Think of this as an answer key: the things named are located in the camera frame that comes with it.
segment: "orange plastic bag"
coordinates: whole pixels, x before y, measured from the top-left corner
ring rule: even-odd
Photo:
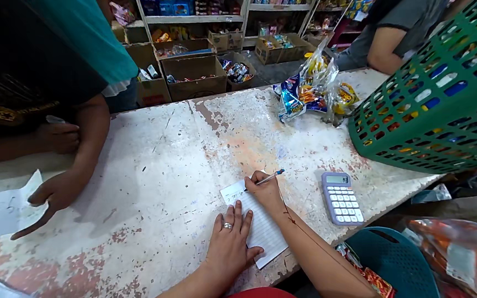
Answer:
[[[403,234],[419,246],[441,279],[477,296],[477,223],[419,219],[408,221],[407,229]]]

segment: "notepad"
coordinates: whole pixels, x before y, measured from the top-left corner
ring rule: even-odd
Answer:
[[[241,180],[222,189],[220,193],[228,205],[235,205],[236,200],[241,200],[243,215],[248,210],[253,211],[253,221],[246,244],[248,247],[260,246],[264,248],[264,253],[255,258],[257,268],[262,269],[281,254],[288,247],[288,244],[282,236],[281,230],[264,210],[264,207],[244,189],[244,180]]]
[[[45,203],[32,207],[27,199],[42,184],[40,170],[32,175],[25,186],[0,192],[0,236],[16,233],[37,222],[49,207]]]

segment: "red clothing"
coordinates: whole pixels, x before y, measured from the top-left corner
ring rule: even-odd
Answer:
[[[244,292],[237,293],[235,295],[228,296],[227,298],[296,298],[296,297],[278,288],[253,288]]]

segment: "teal shirt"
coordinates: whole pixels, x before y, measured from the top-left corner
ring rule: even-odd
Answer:
[[[26,0],[109,84],[137,76],[96,0]]]

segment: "gray shirt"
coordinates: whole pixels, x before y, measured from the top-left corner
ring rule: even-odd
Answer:
[[[336,60],[341,71],[367,67],[367,54],[380,27],[398,28],[406,35],[393,53],[399,57],[424,42],[430,27],[437,22],[448,0],[402,0],[376,24],[367,25],[351,46]]]

